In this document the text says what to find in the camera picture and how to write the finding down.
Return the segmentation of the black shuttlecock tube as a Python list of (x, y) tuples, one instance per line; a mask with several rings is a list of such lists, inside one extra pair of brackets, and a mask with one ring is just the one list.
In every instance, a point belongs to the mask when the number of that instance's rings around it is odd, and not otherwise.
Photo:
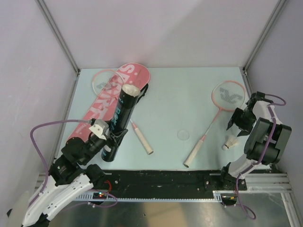
[(137, 104), (139, 96), (132, 97), (127, 95), (122, 89), (118, 98), (118, 102), (114, 111), (114, 115), (111, 119), (109, 132), (119, 132), (127, 129), (128, 123), (130, 121), (131, 115)]

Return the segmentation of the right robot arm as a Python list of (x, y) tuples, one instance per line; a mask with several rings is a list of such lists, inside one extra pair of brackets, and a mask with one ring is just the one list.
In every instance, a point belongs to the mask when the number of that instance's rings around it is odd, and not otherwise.
[(247, 136), (244, 154), (228, 163), (221, 170), (219, 185), (232, 190), (240, 185), (246, 175), (260, 165), (276, 164), (280, 161), (290, 138), (292, 129), (284, 125), (275, 113), (277, 103), (262, 92), (253, 93), (244, 109), (236, 108), (227, 127), (237, 126), (238, 136)]

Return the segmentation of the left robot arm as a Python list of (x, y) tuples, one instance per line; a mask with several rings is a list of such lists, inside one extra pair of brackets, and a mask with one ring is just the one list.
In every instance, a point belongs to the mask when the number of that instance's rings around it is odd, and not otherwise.
[(50, 166), (45, 180), (30, 196), (25, 192), (7, 212), (9, 227), (47, 227), (64, 208), (89, 190), (99, 198), (111, 194), (113, 182), (97, 165), (89, 161), (103, 149), (117, 149), (127, 130), (104, 134), (92, 131), (87, 141), (73, 137), (66, 142), (62, 155)]

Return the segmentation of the pink racket cover bag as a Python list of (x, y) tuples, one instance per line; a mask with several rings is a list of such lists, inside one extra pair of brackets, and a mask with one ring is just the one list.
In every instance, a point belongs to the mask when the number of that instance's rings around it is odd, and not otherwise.
[[(69, 111), (69, 120), (95, 118), (109, 121), (113, 117), (118, 99), (102, 100), (95, 94), (92, 87), (93, 77), (102, 70), (105, 69), (81, 70)], [(112, 70), (121, 72), (126, 82), (132, 81), (134, 86), (141, 90), (141, 93), (147, 89), (151, 79), (150, 71), (138, 63), (127, 63)]]

